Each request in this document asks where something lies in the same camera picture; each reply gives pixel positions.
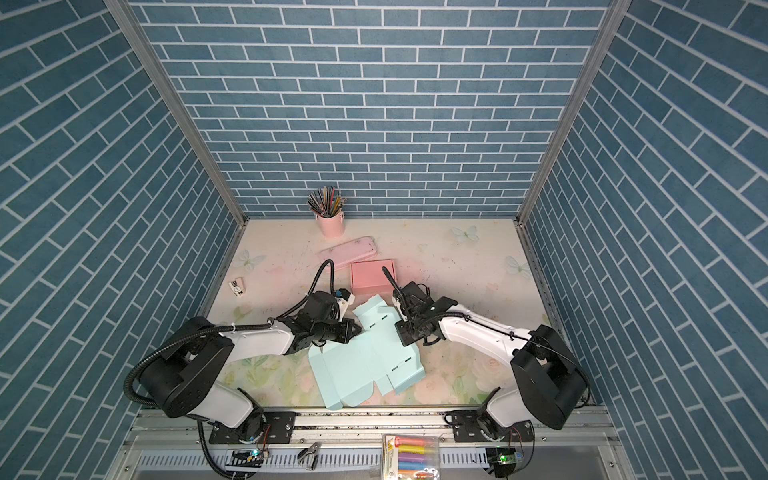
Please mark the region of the light blue paper box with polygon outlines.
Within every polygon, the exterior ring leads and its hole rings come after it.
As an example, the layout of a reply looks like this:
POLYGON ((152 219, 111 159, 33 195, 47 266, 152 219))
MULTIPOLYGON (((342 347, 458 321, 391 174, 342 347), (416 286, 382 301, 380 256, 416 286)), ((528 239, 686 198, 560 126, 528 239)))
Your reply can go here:
POLYGON ((402 394, 426 377, 416 345, 404 346, 398 310, 375 295, 353 310, 363 331, 347 344, 312 346, 308 359, 325 407, 339 410, 367 401, 375 390, 402 394))

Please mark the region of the pink paper box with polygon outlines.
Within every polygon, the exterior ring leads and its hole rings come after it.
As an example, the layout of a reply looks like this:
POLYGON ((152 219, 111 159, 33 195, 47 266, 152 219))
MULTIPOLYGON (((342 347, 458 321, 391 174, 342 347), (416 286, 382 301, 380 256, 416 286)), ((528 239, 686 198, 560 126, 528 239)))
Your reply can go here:
POLYGON ((350 265, 351 291, 355 295, 392 293, 390 279, 396 279, 391 259, 355 262, 350 265))

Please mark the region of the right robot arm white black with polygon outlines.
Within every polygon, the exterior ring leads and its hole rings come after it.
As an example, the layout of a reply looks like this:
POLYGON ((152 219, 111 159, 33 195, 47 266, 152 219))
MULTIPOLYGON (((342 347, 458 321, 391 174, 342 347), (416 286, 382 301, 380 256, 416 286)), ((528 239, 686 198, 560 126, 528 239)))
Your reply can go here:
POLYGON ((560 430, 589 389, 585 371, 556 330, 513 328, 483 317, 459 302, 415 282, 395 286, 393 300, 401 319, 401 343, 433 345, 447 340, 469 346, 511 369, 515 385, 498 387, 474 414, 475 425, 490 440, 529 420, 560 430))

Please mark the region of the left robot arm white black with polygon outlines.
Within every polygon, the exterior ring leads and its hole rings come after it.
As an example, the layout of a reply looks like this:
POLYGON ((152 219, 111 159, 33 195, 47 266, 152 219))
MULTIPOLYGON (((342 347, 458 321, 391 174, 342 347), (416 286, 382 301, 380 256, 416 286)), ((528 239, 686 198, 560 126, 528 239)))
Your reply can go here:
POLYGON ((230 363, 257 356, 284 356, 325 342, 346 344, 361 327, 345 316, 354 295, 347 289, 308 294, 287 314, 262 324, 216 326, 204 317, 188 320, 128 373, 125 396, 161 409, 241 430, 250 439, 263 410, 248 394, 218 381, 230 363))

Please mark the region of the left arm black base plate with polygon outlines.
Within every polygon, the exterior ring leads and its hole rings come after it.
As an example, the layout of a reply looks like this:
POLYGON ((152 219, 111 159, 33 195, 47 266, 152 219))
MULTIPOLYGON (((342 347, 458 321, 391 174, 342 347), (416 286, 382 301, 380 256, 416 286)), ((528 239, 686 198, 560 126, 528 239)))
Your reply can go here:
POLYGON ((296 417, 293 411, 266 411, 251 413, 237 428, 215 422, 209 442, 214 445, 288 444, 296 417))

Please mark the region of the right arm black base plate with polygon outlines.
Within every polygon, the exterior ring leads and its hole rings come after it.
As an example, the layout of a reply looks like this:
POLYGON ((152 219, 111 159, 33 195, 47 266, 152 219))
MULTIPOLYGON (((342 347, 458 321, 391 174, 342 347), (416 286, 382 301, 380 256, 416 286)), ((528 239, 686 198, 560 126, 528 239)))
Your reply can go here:
POLYGON ((529 421, 503 427, 480 410, 452 410, 443 415, 443 420, 451 428, 457 443, 532 442, 535 437, 529 421))

